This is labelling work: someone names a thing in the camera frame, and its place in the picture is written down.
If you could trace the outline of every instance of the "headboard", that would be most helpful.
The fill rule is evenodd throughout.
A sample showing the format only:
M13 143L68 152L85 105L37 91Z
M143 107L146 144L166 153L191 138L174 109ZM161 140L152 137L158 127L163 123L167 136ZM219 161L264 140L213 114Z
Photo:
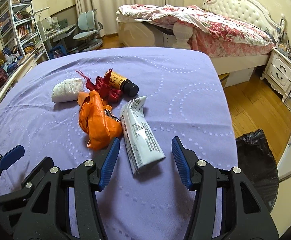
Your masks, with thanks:
M278 24L269 11L256 0L203 0L203 8L213 13L250 23L276 37Z

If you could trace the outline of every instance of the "light blue chair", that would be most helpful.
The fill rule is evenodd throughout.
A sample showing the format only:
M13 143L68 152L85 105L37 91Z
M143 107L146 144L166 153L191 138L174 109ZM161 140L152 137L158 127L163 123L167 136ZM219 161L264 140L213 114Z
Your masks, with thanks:
M99 28L96 29L96 23L95 23L95 11L97 9L94 9L93 11L84 12L79 16L78 19L78 26L81 30L84 32L81 32L73 37L76 41L84 41L87 40L87 42L83 45L81 45L77 50L90 51L98 49L102 46L103 41L101 39L97 39L96 36L100 33L100 30L103 29L103 25L101 23L98 23Z

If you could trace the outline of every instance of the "purple tablecloth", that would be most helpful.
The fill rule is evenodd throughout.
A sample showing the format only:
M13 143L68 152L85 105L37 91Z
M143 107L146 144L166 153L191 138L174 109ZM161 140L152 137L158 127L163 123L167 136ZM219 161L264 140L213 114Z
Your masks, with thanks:
M39 64L7 94L0 104L0 154L20 144L25 156L3 172L0 195L19 189L21 181L50 156L62 170L93 158L88 136L78 125L75 101L54 104L53 87L79 77L81 70L94 81L109 69L126 76L148 95L144 115L166 159L132 177L124 140L111 181L96 193L110 240L183 239L195 192L181 180L171 153L179 136L184 147L218 168L237 165L231 118L217 73L203 53L168 48L106 49L70 55ZM113 110L119 116L124 98ZM78 236L74 193L71 191L72 234ZM221 192L218 191L214 236L220 231Z

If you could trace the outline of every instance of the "floral bedspread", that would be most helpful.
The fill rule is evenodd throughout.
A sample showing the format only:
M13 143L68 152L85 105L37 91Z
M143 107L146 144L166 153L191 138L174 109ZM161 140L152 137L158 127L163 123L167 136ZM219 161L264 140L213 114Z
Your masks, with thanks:
M176 22L194 28L189 40L192 50L209 57L250 56L270 52L274 46L269 36L248 23L214 14L192 5L174 7L165 5L124 5L119 8L120 22L148 21L173 29Z

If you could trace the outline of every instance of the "yellow bottle label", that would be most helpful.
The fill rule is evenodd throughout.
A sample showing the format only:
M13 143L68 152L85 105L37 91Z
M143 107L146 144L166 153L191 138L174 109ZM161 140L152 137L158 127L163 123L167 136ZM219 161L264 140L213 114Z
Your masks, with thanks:
M121 76L120 74L113 72L111 73L111 77L110 77L110 85L113 86L115 89L120 90L120 86L122 84L123 81L127 80L126 77Z

